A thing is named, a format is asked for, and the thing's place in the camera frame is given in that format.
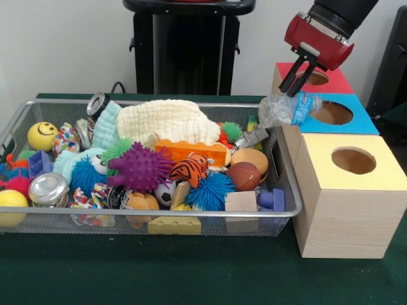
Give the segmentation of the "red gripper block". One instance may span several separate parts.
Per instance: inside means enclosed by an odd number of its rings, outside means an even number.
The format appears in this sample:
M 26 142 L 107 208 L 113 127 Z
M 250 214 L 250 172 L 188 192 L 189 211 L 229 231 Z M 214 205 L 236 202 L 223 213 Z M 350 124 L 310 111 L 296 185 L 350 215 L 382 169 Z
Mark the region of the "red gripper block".
M 354 48 L 353 42 L 303 12 L 299 12 L 290 22 L 284 41 L 295 50 L 301 49 L 316 58 L 316 61 L 312 58 L 308 61 L 305 72 L 298 77 L 298 69 L 308 60 L 308 55 L 300 54 L 282 80 L 279 89 L 290 97 L 300 92 L 317 65 L 335 70 L 346 61 Z

